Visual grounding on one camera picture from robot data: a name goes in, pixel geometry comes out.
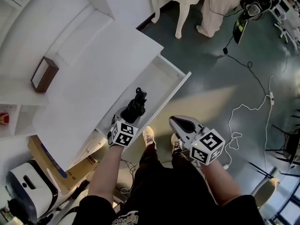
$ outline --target white cable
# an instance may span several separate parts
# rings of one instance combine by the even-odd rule
[[[271,82],[271,77],[272,77],[272,76],[270,76],[270,78],[269,78],[269,93],[271,93],[270,82]],[[231,117],[230,117],[229,122],[228,122],[228,127],[229,127],[229,129],[230,129],[230,138],[231,138],[231,139],[230,139],[230,142],[229,142],[228,144],[226,144],[226,146],[225,146],[225,148],[224,148],[225,152],[227,153],[227,155],[228,155],[229,158],[230,158],[230,162],[229,162],[228,166],[230,166],[230,164],[231,164],[231,162],[232,162],[232,157],[230,156],[229,152],[227,151],[227,147],[229,147],[230,149],[238,150],[238,149],[240,148],[240,147],[239,147],[238,138],[240,138],[240,137],[243,136],[242,133],[239,133],[239,132],[232,132],[232,129],[231,129],[231,126],[230,126],[230,122],[231,122],[231,120],[232,120],[232,118],[233,118],[233,112],[234,112],[235,110],[238,110],[238,109],[241,108],[242,106],[245,107],[245,108],[247,108],[247,109],[250,110],[250,111],[252,111],[252,110],[257,110],[257,111],[258,111],[258,110],[261,109],[261,107],[262,107],[262,105],[264,104],[264,102],[266,101],[266,98],[267,98],[267,97],[270,98],[269,95],[266,95],[266,96],[264,97],[264,100],[263,100],[262,104],[261,104],[258,108],[249,108],[248,106],[246,106],[246,105],[244,105],[244,104],[241,104],[241,105],[239,105],[238,107],[236,107],[236,108],[234,108],[234,109],[232,110]],[[266,141],[265,141],[265,144],[264,144],[264,161],[265,161],[265,168],[266,168],[266,154],[265,154],[265,148],[266,148],[267,141],[268,141],[267,128],[268,128],[268,124],[269,124],[270,115],[271,115],[271,112],[272,112],[272,106],[273,106],[273,105],[271,105],[270,112],[269,112],[269,116],[268,116],[268,120],[267,120],[267,124],[266,124],[266,129],[265,129],[265,133],[266,133]],[[237,147],[236,147],[236,148],[230,146],[230,144],[231,144],[234,140],[236,140],[236,144],[237,144]]]

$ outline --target white shelf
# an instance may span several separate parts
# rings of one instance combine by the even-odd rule
[[[30,81],[0,77],[0,104],[47,105],[45,94],[36,93]]]
[[[15,128],[15,135],[32,136],[37,134],[32,120],[39,106],[22,105]]]
[[[9,114],[9,123],[0,124],[0,138],[6,138],[14,136],[15,127],[18,120],[20,105],[0,105],[0,113],[8,113]]]

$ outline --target cardboard box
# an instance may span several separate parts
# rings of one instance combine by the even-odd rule
[[[63,195],[67,194],[69,190],[81,183],[98,165],[96,160],[94,160],[91,156],[88,156],[69,170],[63,171],[47,151],[37,135],[30,137],[28,149],[45,175],[51,181],[55,179],[55,182],[57,183],[55,185],[59,186]]]

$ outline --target cable connector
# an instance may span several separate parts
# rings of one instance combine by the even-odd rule
[[[227,47],[223,48],[223,53],[224,53],[225,55],[228,54],[228,49],[227,49]]]
[[[274,96],[273,96],[273,92],[270,92],[270,103],[271,103],[271,106],[274,105]]]

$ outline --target concrete floor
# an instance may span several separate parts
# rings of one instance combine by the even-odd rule
[[[201,23],[201,4],[192,6],[182,30],[182,38],[175,38],[175,29],[179,16],[179,6],[168,9],[161,14],[157,24],[150,23],[143,33],[154,39],[164,49],[162,55],[184,73],[192,72],[191,77],[175,94],[173,99],[160,112],[151,127],[155,131],[158,155],[161,161],[171,160],[170,138],[172,131],[168,125],[171,115],[187,115],[197,118],[202,124],[216,129],[226,141],[230,140],[228,121],[232,109],[241,103],[250,108],[257,108],[263,102],[264,93],[257,80],[247,68],[234,60],[223,56],[222,49],[232,36],[236,16],[224,18],[220,31],[213,38],[207,38],[194,29],[195,23]],[[273,26],[271,14],[259,21],[251,21],[239,45],[234,41],[228,46],[229,54],[242,63],[253,62],[253,72],[269,93],[269,77],[275,105],[270,116],[270,124],[284,130],[291,130],[300,120],[291,119],[296,108],[296,99],[300,83],[299,57],[294,55],[292,45],[284,44],[278,36],[279,31]],[[232,164],[228,172],[238,182],[243,194],[250,194],[263,176],[255,171],[248,161],[262,169],[264,166],[265,126],[270,111],[267,100],[259,111],[248,111],[241,108],[234,113],[231,126],[233,131],[243,133],[239,139],[239,150],[229,149]],[[280,148],[284,136],[273,127],[268,126],[267,148]],[[139,137],[124,153],[123,159],[138,162],[144,142]],[[228,155],[223,152],[219,157],[222,164],[229,163]],[[267,153],[267,171],[279,167],[282,172],[288,169],[287,164],[278,162]],[[297,168],[289,171],[299,173]],[[131,177],[125,164],[121,165],[118,182],[123,186],[131,185]],[[272,217],[285,203],[296,186],[298,179],[285,177],[274,196],[261,209],[266,218]]]

